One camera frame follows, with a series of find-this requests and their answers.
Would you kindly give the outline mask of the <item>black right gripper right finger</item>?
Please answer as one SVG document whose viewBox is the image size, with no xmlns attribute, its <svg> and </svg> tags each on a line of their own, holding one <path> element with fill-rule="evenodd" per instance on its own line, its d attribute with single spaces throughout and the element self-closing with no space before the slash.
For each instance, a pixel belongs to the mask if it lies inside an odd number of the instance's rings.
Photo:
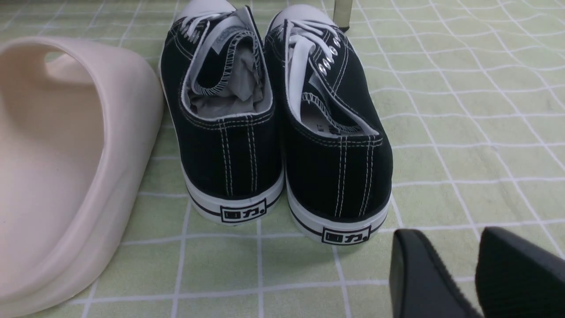
<svg viewBox="0 0 565 318">
<path fill-rule="evenodd" d="M 487 318 L 565 315 L 564 260 L 501 227 L 482 232 L 475 288 Z"/>
</svg>

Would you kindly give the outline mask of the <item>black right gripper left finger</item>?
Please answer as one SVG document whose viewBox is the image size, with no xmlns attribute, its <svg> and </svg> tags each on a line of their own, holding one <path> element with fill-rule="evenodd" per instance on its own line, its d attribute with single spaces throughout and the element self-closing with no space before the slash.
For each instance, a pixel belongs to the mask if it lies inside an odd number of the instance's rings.
<svg viewBox="0 0 565 318">
<path fill-rule="evenodd" d="M 394 318 L 482 318 L 420 230 L 394 232 L 389 288 Z"/>
</svg>

